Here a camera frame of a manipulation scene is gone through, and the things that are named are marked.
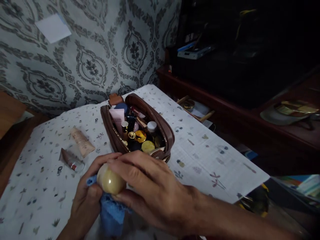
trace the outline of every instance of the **gold cap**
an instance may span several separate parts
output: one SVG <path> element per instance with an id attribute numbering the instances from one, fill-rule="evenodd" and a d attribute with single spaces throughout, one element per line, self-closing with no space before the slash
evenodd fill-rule
<path id="1" fill-rule="evenodd" d="M 138 143 L 143 143 L 147 139 L 147 135 L 144 131 L 138 130 L 135 132 L 135 134 L 136 134 L 135 140 Z"/>
<path id="2" fill-rule="evenodd" d="M 129 137 L 130 139 L 134 140 L 134 139 L 136 138 L 135 132 L 129 132 L 129 133 L 128 133 L 128 137 Z"/>

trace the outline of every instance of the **cosmetic bag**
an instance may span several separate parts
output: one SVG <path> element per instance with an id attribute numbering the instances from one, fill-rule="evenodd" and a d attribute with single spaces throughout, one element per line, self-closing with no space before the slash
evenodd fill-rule
<path id="1" fill-rule="evenodd" d="M 141 113 L 146 116 L 146 118 L 157 123 L 158 129 L 161 132 L 162 137 L 165 141 L 165 149 L 164 151 L 159 150 L 157 152 L 154 152 L 151 156 L 155 159 L 168 162 L 170 159 L 171 148 L 174 143 L 174 133 L 169 124 L 163 119 L 163 117 L 157 111 L 155 111 L 149 104 L 147 104 L 142 98 L 140 98 L 135 93 L 129 94 L 126 97 L 125 103 L 128 106 L 137 107 L 141 111 Z M 112 148 L 115 152 L 121 152 L 123 154 L 128 153 L 130 152 L 130 150 L 124 144 L 124 140 L 121 138 L 120 134 L 117 132 L 117 130 L 112 124 L 112 118 L 109 113 L 109 109 L 110 108 L 108 105 L 102 106 L 100 108 L 100 112 Z"/>

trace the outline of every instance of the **tablecloth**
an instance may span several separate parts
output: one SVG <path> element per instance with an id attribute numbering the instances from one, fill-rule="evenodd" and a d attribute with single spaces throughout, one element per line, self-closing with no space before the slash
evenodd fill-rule
<path id="1" fill-rule="evenodd" d="M 182 184 L 234 203 L 269 178 L 156 86 L 145 85 L 133 92 L 174 130 L 168 165 Z M 70 216 L 80 177 L 97 156 L 113 152 L 100 115 L 100 107 L 107 104 L 78 107 L 34 128 L 0 199 L 0 239 L 57 238 Z M 84 159 L 70 135 L 72 127 L 80 129 L 96 148 Z M 59 161 L 61 148 L 84 161 L 81 173 Z M 126 220 L 124 239 L 172 238 L 134 218 L 139 217 L 133 214 Z M 98 234 L 98 224 L 90 236 Z"/>

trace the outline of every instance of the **makeup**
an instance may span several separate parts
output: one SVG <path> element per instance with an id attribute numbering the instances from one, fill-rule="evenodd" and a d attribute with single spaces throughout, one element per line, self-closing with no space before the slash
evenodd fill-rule
<path id="1" fill-rule="evenodd" d="M 128 122 L 128 132 L 132 132 L 134 129 L 134 123 L 136 122 L 136 116 L 127 115 L 127 122 Z"/>
<path id="2" fill-rule="evenodd" d="M 157 153 L 157 152 L 159 152 L 159 151 L 164 152 L 164 149 L 165 149 L 165 148 L 166 148 L 166 147 L 156 148 L 156 149 L 154 149 L 154 150 L 152 150 L 152 151 L 148 152 L 148 154 L 149 154 L 150 156 L 152 156 L 154 153 Z"/>
<path id="3" fill-rule="evenodd" d="M 65 162 L 76 173 L 81 172 L 84 169 L 84 163 L 78 161 L 63 148 L 61 148 L 59 161 Z"/>
<path id="4" fill-rule="evenodd" d="M 148 128 L 148 131 L 150 132 L 150 133 L 154 133 L 156 130 L 157 130 L 157 123 L 156 122 L 153 122 L 153 121 L 151 121 L 151 122 L 148 122 L 148 124 L 147 124 L 147 128 Z"/>
<path id="5" fill-rule="evenodd" d="M 144 131 L 138 130 L 138 131 L 135 132 L 135 134 L 136 134 L 135 140 L 138 143 L 143 143 L 147 138 L 147 135 L 146 135 L 146 133 Z"/>
<path id="6" fill-rule="evenodd" d="M 131 110 L 134 112 L 134 114 L 140 118 L 145 118 L 146 116 L 140 112 L 136 107 L 132 106 Z"/>
<path id="7" fill-rule="evenodd" d="M 131 152 L 141 150 L 141 144 L 135 141 L 136 134 L 134 132 L 129 132 L 128 138 L 128 148 Z"/>
<path id="8" fill-rule="evenodd" d="M 77 128 L 71 128 L 70 133 L 75 140 L 80 153 L 83 158 L 85 158 L 89 153 L 91 153 L 96 148 L 86 139 L 82 132 Z"/>
<path id="9" fill-rule="evenodd" d="M 135 121 L 133 131 L 136 132 L 138 130 L 139 130 L 139 124 L 137 123 L 137 121 Z"/>
<path id="10" fill-rule="evenodd" d="M 111 114 L 114 124 L 118 130 L 118 133 L 122 136 L 122 127 L 121 123 L 124 121 L 124 110 L 123 109 L 110 109 L 109 113 Z"/>
<path id="11" fill-rule="evenodd" d="M 155 149 L 155 146 L 154 146 L 153 142 L 151 142 L 151 141 L 144 141 L 141 145 L 141 149 L 143 152 L 149 153 Z"/>
<path id="12" fill-rule="evenodd" d="M 123 109 L 125 116 L 127 116 L 127 115 L 129 114 L 129 111 L 130 111 L 130 108 L 129 108 L 128 105 L 125 104 L 125 103 L 119 103 L 119 104 L 117 104 L 114 109 Z"/>
<path id="13" fill-rule="evenodd" d="M 188 112 L 192 112 L 194 106 L 195 106 L 195 102 L 192 101 L 192 100 L 190 100 L 190 99 L 187 100 L 187 101 L 185 101 L 185 102 L 183 103 L 183 108 L 184 108 L 185 110 L 187 110 Z"/>
<path id="14" fill-rule="evenodd" d="M 162 136 L 157 135 L 154 137 L 154 145 L 156 148 L 165 147 L 166 143 Z"/>
<path id="15" fill-rule="evenodd" d="M 136 138 L 135 132 L 129 132 L 128 133 L 128 140 L 129 141 L 134 141 L 135 138 Z"/>
<path id="16" fill-rule="evenodd" d="M 117 195 L 127 186 L 125 180 L 123 180 L 117 173 L 108 168 L 108 164 L 105 163 L 99 169 L 97 174 L 97 183 L 106 193 Z"/>
<path id="17" fill-rule="evenodd" d="M 141 150 L 141 143 L 138 143 L 136 141 L 129 142 L 128 148 L 131 152 Z"/>
<path id="18" fill-rule="evenodd" d="M 122 138 L 124 141 L 128 141 L 128 122 L 123 121 L 121 123 L 121 128 L 122 128 Z"/>
<path id="19" fill-rule="evenodd" d="M 142 130 L 146 130 L 147 129 L 147 123 L 143 119 L 137 117 L 136 122 L 142 128 Z"/>

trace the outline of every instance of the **hand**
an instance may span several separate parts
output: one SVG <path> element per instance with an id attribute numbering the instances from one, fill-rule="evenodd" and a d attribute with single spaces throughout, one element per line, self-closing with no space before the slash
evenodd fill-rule
<path id="1" fill-rule="evenodd" d="M 218 239 L 296 239 L 265 219 L 235 205 L 208 197 L 177 181 L 162 161 L 135 151 L 109 161 L 109 167 L 134 187 L 114 196 L 151 225 L 176 236 Z"/>
<path id="2" fill-rule="evenodd" d="M 98 156 L 93 161 L 79 181 L 71 207 L 70 219 L 57 240 L 82 239 L 87 234 L 101 211 L 99 200 L 103 192 L 97 184 L 88 187 L 87 179 L 97 174 L 104 163 L 111 159 L 117 159 L 121 155 L 121 153 L 110 153 Z"/>
<path id="3" fill-rule="evenodd" d="M 126 189 L 114 196 L 116 201 L 171 234 L 182 236 L 195 232 L 195 199 L 199 199 L 201 193 L 177 181 L 166 163 L 135 151 L 122 155 L 109 167 L 138 193 Z"/>

